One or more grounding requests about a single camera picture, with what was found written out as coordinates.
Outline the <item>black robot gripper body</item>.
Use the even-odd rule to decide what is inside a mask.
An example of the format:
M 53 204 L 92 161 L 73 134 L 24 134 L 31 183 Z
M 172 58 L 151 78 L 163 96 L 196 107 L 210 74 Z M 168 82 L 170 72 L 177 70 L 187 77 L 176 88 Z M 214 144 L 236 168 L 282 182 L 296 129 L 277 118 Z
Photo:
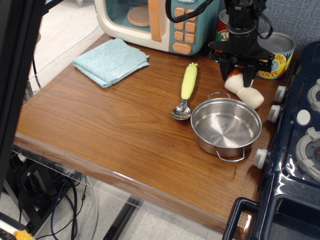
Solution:
M 256 71 L 270 72 L 275 54 L 260 46 L 258 39 L 265 40 L 271 35 L 263 37 L 258 26 L 257 23 L 251 23 L 247 27 L 236 28 L 228 23 L 228 40 L 210 42 L 209 58 L 218 62 L 225 59 L 228 64 L 252 66 Z

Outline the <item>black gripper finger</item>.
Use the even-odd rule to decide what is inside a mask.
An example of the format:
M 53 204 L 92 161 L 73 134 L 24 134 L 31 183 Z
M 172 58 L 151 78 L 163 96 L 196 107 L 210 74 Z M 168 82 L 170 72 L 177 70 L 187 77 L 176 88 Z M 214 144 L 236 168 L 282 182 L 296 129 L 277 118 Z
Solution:
M 248 65 L 243 68 L 243 86 L 245 88 L 252 86 L 258 70 L 259 69 L 253 65 Z
M 220 59 L 219 68 L 222 79 L 226 81 L 231 71 L 235 68 L 235 64 L 233 62 L 228 61 L 227 59 Z

